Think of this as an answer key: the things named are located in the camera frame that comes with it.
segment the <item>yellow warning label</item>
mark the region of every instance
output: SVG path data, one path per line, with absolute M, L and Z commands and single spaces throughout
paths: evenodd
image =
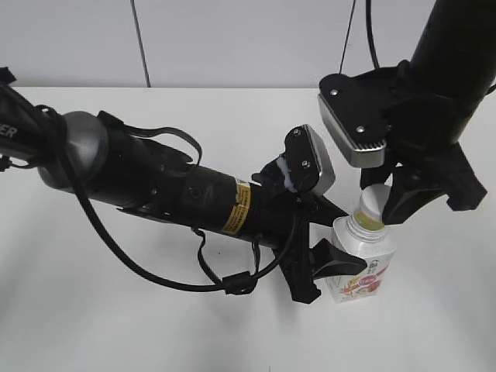
M 232 207 L 231 215 L 222 227 L 222 232 L 230 235 L 236 235 L 239 232 L 250 210 L 250 184 L 236 179 L 236 189 L 236 204 Z

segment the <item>white bottle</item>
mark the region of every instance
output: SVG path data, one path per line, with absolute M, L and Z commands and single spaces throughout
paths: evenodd
M 384 279 L 396 250 L 388 236 L 388 227 L 381 221 L 389 191 L 390 187 L 385 184 L 365 188 L 359 208 L 352 215 L 338 218 L 332 224 L 332 244 L 367 262 L 367 268 L 358 275 L 326 279 L 336 302 L 375 295 Z

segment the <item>black cylinder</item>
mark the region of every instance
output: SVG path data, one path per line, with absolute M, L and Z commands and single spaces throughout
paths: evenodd
M 410 66 L 417 85 L 456 106 L 432 142 L 456 143 L 496 76 L 496 1 L 437 0 Z
M 290 204 L 287 209 L 266 208 L 259 185 L 206 167 L 193 170 L 183 184 L 174 185 L 165 175 L 157 189 L 148 208 L 173 223 L 248 241 L 260 235 L 268 246 L 280 244 L 291 229 Z

